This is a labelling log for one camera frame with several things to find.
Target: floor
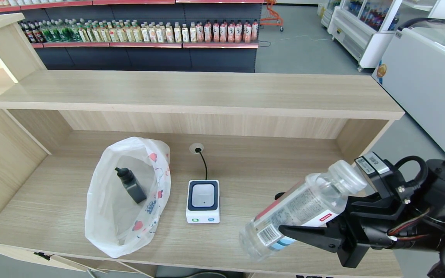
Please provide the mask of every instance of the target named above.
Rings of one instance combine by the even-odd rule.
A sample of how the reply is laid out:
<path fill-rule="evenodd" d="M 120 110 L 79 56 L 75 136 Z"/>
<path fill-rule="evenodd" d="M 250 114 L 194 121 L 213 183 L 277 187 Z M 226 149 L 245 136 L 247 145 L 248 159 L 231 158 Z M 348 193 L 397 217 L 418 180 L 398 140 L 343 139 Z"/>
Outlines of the floor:
<path fill-rule="evenodd" d="M 316 7 L 277 6 L 275 10 L 284 19 L 284 32 L 276 26 L 261 29 L 256 58 L 256 72 L 297 73 L 297 74 L 371 74 L 372 71 L 357 72 L 357 62 L 341 45 L 331 40 L 325 28 L 320 24 Z M 406 137 L 406 147 L 401 148 L 399 141 Z M 409 116 L 395 122 L 385 133 L 373 150 L 393 161 L 415 154 L 425 159 L 442 157 L 443 153 L 426 139 L 426 135 Z M 432 253 L 416 254 L 397 251 L 405 278 L 420 278 L 437 261 Z M 200 270 L 159 267 L 157 276 L 187 276 Z M 0 255 L 0 277 L 13 278 L 87 278 L 87 273 L 68 271 L 30 264 Z M 140 278 L 142 275 L 111 272 L 97 273 L 99 278 Z"/>

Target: plastic bag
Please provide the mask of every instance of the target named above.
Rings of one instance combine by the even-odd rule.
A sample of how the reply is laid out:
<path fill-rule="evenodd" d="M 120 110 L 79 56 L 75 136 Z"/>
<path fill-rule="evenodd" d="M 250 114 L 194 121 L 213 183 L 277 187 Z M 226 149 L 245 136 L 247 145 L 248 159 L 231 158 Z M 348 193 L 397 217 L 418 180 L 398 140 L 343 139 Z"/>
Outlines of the plastic bag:
<path fill-rule="evenodd" d="M 112 258 L 152 241 L 171 191 L 170 149 L 162 141 L 130 137 L 104 150 L 87 193 L 85 237 Z M 147 199 L 130 197 L 115 167 L 129 168 Z"/>

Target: orange shopping basket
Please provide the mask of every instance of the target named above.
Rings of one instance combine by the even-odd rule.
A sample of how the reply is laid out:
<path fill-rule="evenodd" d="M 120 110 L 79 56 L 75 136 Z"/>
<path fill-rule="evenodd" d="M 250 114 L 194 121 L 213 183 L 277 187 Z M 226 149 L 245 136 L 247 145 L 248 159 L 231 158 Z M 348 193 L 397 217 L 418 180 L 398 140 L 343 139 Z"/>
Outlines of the orange shopping basket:
<path fill-rule="evenodd" d="M 265 7 L 267 9 L 267 12 L 265 13 L 265 17 L 260 20 L 260 25 L 279 26 L 279 30 L 282 32 L 284 31 L 284 22 L 282 17 L 280 17 L 279 14 L 272 9 L 272 6 L 274 6 L 274 4 L 276 4 L 276 0 L 265 0 Z"/>

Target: red label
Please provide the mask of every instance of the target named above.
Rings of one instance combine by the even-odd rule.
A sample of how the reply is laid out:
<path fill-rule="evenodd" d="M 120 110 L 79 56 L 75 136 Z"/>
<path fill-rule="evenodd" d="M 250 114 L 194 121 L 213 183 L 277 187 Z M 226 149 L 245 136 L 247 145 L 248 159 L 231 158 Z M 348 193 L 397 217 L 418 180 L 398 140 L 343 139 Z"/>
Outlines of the red label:
<path fill-rule="evenodd" d="M 329 218 L 329 217 L 331 217 L 332 216 L 332 214 L 331 213 L 328 213 L 328 214 L 326 214 L 324 217 L 322 217 L 321 219 L 319 219 L 321 222 L 324 222 L 324 220 L 326 220 L 327 218 Z"/>

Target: refrigerator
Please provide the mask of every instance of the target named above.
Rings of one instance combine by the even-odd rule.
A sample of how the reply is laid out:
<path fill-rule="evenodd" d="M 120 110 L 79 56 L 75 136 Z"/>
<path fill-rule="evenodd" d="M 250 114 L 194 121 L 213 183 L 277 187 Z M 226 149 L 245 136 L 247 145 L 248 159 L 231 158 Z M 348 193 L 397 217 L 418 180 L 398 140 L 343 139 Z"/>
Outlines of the refrigerator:
<path fill-rule="evenodd" d="M 445 19 L 401 25 L 372 77 L 445 152 Z"/>

